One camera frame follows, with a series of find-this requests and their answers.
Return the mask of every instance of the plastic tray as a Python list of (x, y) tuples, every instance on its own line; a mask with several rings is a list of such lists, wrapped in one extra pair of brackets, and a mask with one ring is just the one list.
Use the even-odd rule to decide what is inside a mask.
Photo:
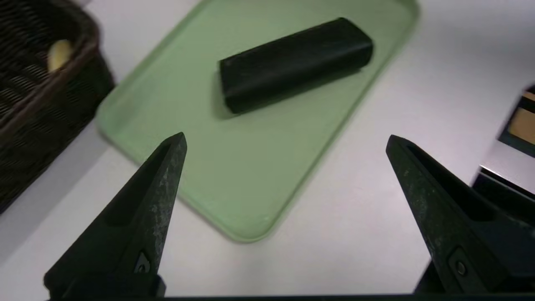
[[(184, 132), (180, 198), (232, 239), (259, 240), (281, 220), (417, 16), (413, 0), (205, 0), (102, 103), (98, 125), (138, 163)], [(225, 110), (220, 59), (338, 17), (374, 41), (361, 72), (240, 116)]]

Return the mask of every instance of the white tabletop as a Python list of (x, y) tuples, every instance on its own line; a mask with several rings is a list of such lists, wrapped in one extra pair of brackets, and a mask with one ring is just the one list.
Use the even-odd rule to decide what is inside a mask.
[[(92, 0), (117, 80), (197, 0)], [(286, 220), (234, 243), (177, 202), (160, 274), (167, 296), (411, 292), (429, 253), (385, 154), (412, 140), (470, 182), (535, 81), (535, 2), (421, 1), (414, 37), (357, 110)], [(44, 300), (44, 273), (137, 166), (91, 123), (0, 216), (0, 299)]]

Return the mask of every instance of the wicker basket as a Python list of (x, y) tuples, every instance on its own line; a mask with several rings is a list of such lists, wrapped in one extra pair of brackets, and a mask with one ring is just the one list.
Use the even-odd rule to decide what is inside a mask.
[[(49, 73), (47, 53), (69, 40)], [(93, 118), (113, 80), (98, 28), (68, 0), (0, 0), (0, 213)]]

